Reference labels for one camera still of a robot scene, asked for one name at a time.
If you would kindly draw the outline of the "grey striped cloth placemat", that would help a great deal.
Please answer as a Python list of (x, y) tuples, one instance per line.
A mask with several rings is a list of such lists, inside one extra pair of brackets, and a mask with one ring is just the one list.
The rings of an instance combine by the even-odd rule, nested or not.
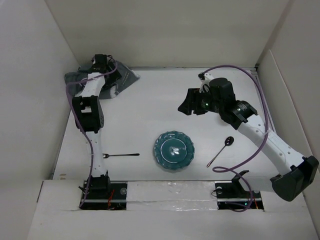
[[(64, 75), (65, 84), (70, 82), (79, 82), (88, 76), (93, 63), (86, 63), (79, 66), (76, 72), (68, 72)], [(140, 76), (128, 68), (122, 62), (117, 61), (117, 71), (111, 75), (105, 76), (107, 83), (101, 89), (99, 98), (101, 100), (112, 99), (127, 89), (133, 83), (140, 79)]]

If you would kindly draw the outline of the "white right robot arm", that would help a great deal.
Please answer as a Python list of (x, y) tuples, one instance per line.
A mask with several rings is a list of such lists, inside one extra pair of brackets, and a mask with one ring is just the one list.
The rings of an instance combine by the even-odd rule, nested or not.
[(220, 118), (251, 140), (273, 163), (278, 175), (270, 179), (272, 190), (283, 200), (293, 201), (313, 183), (319, 161), (291, 148), (267, 126), (257, 110), (244, 100), (237, 100), (232, 83), (209, 73), (198, 74), (199, 88), (190, 88), (178, 111), (190, 116), (207, 112)]

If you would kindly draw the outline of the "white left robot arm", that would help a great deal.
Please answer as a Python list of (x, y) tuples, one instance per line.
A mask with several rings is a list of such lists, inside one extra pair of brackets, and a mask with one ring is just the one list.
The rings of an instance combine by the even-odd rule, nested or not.
[(100, 198), (107, 198), (111, 194), (111, 183), (108, 170), (104, 164), (101, 130), (104, 126), (104, 114), (100, 104), (99, 95), (106, 84), (106, 77), (115, 73), (118, 64), (114, 68), (103, 66), (94, 62), (90, 73), (75, 85), (84, 85), (83, 89), (71, 100), (72, 113), (76, 126), (86, 138), (90, 157), (89, 177), (85, 194), (95, 193)]

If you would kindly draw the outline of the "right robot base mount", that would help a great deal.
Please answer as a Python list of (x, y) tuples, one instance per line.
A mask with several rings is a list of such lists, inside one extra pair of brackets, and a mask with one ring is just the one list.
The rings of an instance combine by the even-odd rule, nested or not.
[(245, 190), (241, 185), (241, 178), (235, 175), (231, 180), (216, 181), (210, 195), (217, 200), (218, 210), (243, 212), (249, 210), (264, 210), (260, 192)]

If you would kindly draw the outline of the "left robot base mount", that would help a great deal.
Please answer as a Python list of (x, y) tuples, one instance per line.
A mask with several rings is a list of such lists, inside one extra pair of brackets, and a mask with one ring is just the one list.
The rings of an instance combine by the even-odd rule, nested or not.
[(126, 181), (111, 181), (110, 177), (88, 178), (78, 187), (82, 194), (79, 203), (81, 210), (123, 211), (127, 209), (128, 183)]

